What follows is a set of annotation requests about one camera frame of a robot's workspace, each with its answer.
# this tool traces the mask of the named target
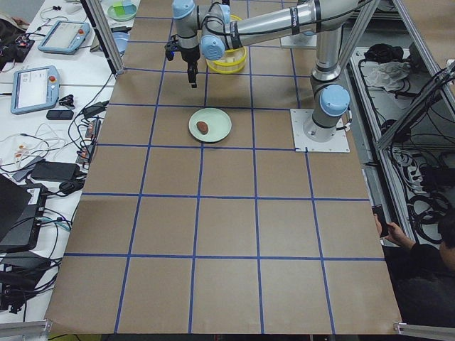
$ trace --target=yellow bowl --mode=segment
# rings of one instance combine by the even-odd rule
[[[231,14],[232,20],[242,20]],[[224,56],[219,60],[206,60],[207,66],[213,71],[221,74],[230,74],[241,71],[247,60],[247,48],[242,46],[234,50],[225,51]]]

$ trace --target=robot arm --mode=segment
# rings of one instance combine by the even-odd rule
[[[299,33],[318,37],[313,76],[322,82],[340,73],[338,52],[340,27],[356,9],[358,0],[307,0],[290,9],[275,11],[242,21],[230,21],[228,5],[196,6],[193,0],[173,0],[177,34],[166,45],[166,57],[181,52],[188,63],[188,80],[196,87],[200,51],[209,60],[220,59],[225,50]],[[198,40],[198,31],[202,36]]]

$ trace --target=gray floor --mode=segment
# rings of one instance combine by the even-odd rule
[[[0,11],[30,22],[35,18],[44,0],[1,0]]]

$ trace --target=brown tiled table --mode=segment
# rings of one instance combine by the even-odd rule
[[[290,6],[232,0],[241,17]],[[349,154],[294,151],[314,51],[249,48],[238,75],[164,60],[171,2],[142,0],[48,317],[77,333],[391,333],[400,320]],[[210,106],[230,135],[201,144]]]

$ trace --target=white plate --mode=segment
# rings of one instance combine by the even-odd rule
[[[203,121],[208,126],[208,133],[202,134],[196,124]],[[191,116],[188,123],[191,134],[202,142],[218,142],[223,140],[232,128],[228,114],[216,108],[198,110]]]

